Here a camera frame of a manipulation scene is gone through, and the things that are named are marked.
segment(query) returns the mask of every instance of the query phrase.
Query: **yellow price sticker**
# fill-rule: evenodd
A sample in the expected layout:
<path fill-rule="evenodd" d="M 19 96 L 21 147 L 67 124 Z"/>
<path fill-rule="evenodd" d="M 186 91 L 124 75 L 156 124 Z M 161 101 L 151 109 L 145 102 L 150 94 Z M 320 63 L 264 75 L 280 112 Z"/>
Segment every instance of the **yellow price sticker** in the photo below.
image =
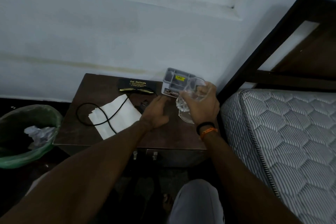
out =
<path fill-rule="evenodd" d="M 178 75 L 175 75 L 175 78 L 176 78 L 177 80 L 180 80 L 180 81 L 183 81 L 183 82 L 184 82 L 184 80 L 185 80 L 184 77 L 182 77 L 182 76 L 178 76 Z"/>

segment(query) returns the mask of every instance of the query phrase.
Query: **striped mattress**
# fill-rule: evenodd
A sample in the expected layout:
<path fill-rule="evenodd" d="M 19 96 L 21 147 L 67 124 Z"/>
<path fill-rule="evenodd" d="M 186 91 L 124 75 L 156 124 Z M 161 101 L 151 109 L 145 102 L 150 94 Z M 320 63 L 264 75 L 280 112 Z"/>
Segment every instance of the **striped mattress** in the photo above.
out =
<path fill-rule="evenodd" d="M 336 224 L 336 93 L 249 89 L 221 107 L 230 146 L 305 224 Z"/>

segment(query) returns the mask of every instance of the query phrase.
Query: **grey pants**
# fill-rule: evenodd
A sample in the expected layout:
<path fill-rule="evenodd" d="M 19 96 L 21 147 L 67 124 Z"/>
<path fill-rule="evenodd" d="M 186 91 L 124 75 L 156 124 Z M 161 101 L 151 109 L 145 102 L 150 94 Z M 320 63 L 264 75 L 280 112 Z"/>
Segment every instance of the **grey pants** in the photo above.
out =
<path fill-rule="evenodd" d="M 198 179 L 185 184 L 176 196 L 168 224 L 224 224 L 218 192 L 207 181 Z"/>

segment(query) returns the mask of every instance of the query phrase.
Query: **green trash bag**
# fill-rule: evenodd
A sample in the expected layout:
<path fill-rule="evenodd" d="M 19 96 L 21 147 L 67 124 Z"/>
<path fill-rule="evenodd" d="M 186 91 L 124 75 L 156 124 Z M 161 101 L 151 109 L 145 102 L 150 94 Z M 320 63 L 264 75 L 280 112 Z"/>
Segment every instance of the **green trash bag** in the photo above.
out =
<path fill-rule="evenodd" d="M 41 158 L 53 148 L 61 127 L 62 115 L 49 105 L 29 105 L 13 110 L 0 118 L 0 168 L 12 169 Z M 52 138 L 41 148 L 29 150 L 33 139 L 23 131 L 30 126 L 55 127 Z"/>

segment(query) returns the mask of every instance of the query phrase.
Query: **dark floor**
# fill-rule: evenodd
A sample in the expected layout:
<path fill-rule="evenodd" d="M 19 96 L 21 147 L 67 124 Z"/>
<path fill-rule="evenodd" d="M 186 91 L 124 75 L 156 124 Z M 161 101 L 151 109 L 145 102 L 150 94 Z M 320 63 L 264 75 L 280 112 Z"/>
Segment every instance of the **dark floor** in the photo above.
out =
<path fill-rule="evenodd" d="M 18 99 L 0 99 L 0 101 L 0 117 L 13 109 L 32 104 L 50 105 L 65 116 L 70 105 L 70 103 Z M 17 169 L 0 169 L 0 177 L 3 179 L 3 186 L 0 188 L 0 216 L 20 201 L 35 179 L 50 171 L 68 157 L 68 154 L 58 147 L 54 147 L 42 158 L 26 166 Z M 111 195 L 118 198 L 119 205 L 136 202 L 137 206 L 133 211 L 139 210 L 139 205 L 141 204 L 138 203 L 138 200 L 140 200 L 143 209 L 139 211 L 143 213 L 149 198 L 154 192 L 154 187 L 159 187 L 162 193 L 169 193 L 175 198 L 179 189 L 189 180 L 193 179 L 207 180 L 217 188 L 223 205 L 226 223 L 235 223 L 231 207 L 225 200 L 219 178 L 210 160 L 206 160 L 200 165 L 188 169 L 156 167 L 155 163 L 150 160 L 149 162 L 133 165 L 132 172 L 119 179 L 115 185 L 115 189 L 112 191 L 115 193 L 111 192 Z"/>

